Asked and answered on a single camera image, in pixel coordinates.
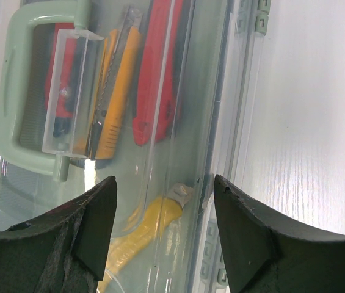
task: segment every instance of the transparent plastic container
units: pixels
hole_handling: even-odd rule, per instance
[[[136,254],[123,268],[107,266],[105,292],[184,292],[189,286],[226,2],[197,5],[0,1],[0,230],[116,176],[110,251],[129,239]],[[211,23],[209,5],[217,11]],[[140,35],[130,62],[123,56],[131,42],[124,33],[128,7],[142,15],[129,25],[129,34],[135,27]],[[129,83],[122,85],[121,71],[126,83],[132,76]],[[119,88],[125,96],[117,99]],[[60,103],[72,97],[74,107],[64,105],[68,131],[58,136]],[[106,144],[103,128],[115,121],[111,109],[121,118],[114,153],[99,156],[92,152],[99,147],[93,134],[101,130],[99,142]],[[81,139],[85,151],[77,152]],[[169,215],[162,228],[161,212]],[[144,227],[146,235],[139,232]],[[149,241],[137,248],[133,235]]]
[[[345,95],[330,95],[336,83],[296,53],[319,43],[321,64],[332,41],[323,36],[341,29],[334,39],[345,46],[345,18],[344,27],[332,21],[333,1],[317,10],[313,0],[273,1],[269,14],[270,2],[0,0],[0,230],[115,176],[118,206],[99,285],[110,293],[229,292],[215,174],[295,219],[345,233],[341,213],[336,221],[320,214],[345,207],[345,197],[337,206],[329,196],[345,186]],[[292,25],[296,15],[304,27],[316,20],[319,33]],[[298,33],[316,38],[307,44]],[[319,66],[337,72],[332,81],[343,80],[343,52]],[[323,87],[308,95],[319,86],[312,73]],[[301,137],[309,138],[305,153]],[[323,155],[333,142],[337,160]],[[320,186],[323,178],[331,184]],[[291,186],[299,190],[293,199]],[[329,219],[342,230],[326,226]]]

